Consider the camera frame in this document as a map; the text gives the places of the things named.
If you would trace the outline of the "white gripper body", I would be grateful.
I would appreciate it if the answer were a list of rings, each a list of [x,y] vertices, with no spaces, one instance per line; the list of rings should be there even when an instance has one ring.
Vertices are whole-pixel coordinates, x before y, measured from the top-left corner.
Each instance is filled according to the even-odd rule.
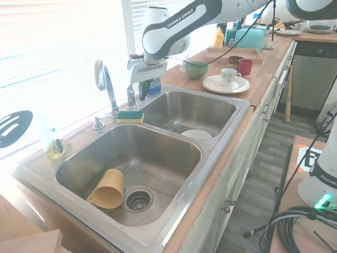
[[[164,76],[167,70],[167,61],[160,60],[155,65],[148,65],[142,59],[132,60],[128,65],[130,83],[138,83]]]

